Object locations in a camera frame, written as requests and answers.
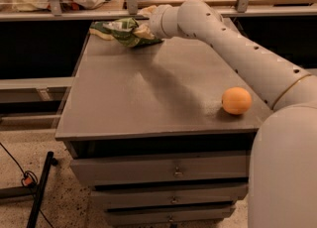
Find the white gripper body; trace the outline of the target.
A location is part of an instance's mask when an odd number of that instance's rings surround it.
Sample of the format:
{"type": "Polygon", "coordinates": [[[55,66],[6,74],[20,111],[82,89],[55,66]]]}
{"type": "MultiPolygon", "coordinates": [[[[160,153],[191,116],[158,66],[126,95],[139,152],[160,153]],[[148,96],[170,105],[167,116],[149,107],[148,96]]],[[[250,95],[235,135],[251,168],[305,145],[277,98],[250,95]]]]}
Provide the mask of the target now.
{"type": "Polygon", "coordinates": [[[150,29],[159,39],[170,39],[178,36],[178,8],[170,5],[156,7],[150,16],[150,29]]]}

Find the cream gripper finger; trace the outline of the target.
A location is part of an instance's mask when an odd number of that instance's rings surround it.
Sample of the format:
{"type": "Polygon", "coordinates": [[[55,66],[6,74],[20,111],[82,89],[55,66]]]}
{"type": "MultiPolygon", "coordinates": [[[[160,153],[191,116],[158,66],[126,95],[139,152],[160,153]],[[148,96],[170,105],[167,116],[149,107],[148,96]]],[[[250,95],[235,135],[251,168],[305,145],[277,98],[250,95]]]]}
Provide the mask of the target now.
{"type": "Polygon", "coordinates": [[[148,24],[141,24],[133,31],[133,34],[139,38],[148,40],[153,40],[155,38],[155,35],[152,33],[148,24]]]}
{"type": "Polygon", "coordinates": [[[139,11],[139,14],[143,17],[149,18],[153,14],[156,8],[157,8],[156,5],[145,7],[139,11]]]}

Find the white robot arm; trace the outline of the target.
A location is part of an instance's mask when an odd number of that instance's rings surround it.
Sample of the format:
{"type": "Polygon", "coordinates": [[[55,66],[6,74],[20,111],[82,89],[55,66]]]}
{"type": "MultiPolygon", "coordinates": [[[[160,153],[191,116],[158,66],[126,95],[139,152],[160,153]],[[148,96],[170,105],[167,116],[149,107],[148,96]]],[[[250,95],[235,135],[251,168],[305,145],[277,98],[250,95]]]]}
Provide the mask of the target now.
{"type": "Polygon", "coordinates": [[[273,111],[251,152],[248,227],[317,228],[317,76],[231,30],[200,0],[149,17],[158,38],[211,46],[273,111]]]}

